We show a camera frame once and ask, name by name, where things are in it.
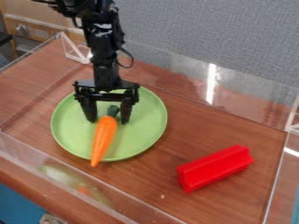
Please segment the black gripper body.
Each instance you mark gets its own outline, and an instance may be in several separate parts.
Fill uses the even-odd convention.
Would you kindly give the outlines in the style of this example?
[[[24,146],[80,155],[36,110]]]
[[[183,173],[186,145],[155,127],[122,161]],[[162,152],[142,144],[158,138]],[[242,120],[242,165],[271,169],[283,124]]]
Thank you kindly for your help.
[[[140,85],[120,78],[118,63],[94,66],[94,79],[76,80],[74,87],[79,102],[122,102],[126,98],[132,104],[139,102]]]

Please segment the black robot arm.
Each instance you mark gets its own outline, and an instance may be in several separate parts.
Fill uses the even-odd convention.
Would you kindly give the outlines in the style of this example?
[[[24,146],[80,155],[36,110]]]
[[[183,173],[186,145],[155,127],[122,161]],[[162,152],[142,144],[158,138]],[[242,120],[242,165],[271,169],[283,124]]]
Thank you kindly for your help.
[[[114,0],[31,0],[47,4],[66,18],[72,19],[76,28],[84,32],[92,53],[94,79],[76,80],[75,99],[79,101],[90,122],[98,118],[98,101],[120,102],[122,123],[127,124],[134,105],[139,102],[138,83],[119,76],[118,51],[132,54],[123,48],[124,32],[119,22]]]

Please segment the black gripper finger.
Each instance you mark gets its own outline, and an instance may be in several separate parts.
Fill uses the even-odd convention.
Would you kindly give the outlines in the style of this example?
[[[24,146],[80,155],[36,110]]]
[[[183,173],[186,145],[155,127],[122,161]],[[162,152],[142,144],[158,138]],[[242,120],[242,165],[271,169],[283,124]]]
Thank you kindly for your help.
[[[126,97],[120,103],[120,117],[123,124],[127,124],[130,121],[132,107],[134,107],[134,100],[131,97]]]
[[[80,106],[90,122],[95,122],[98,119],[98,104],[94,99],[83,98],[80,100]]]

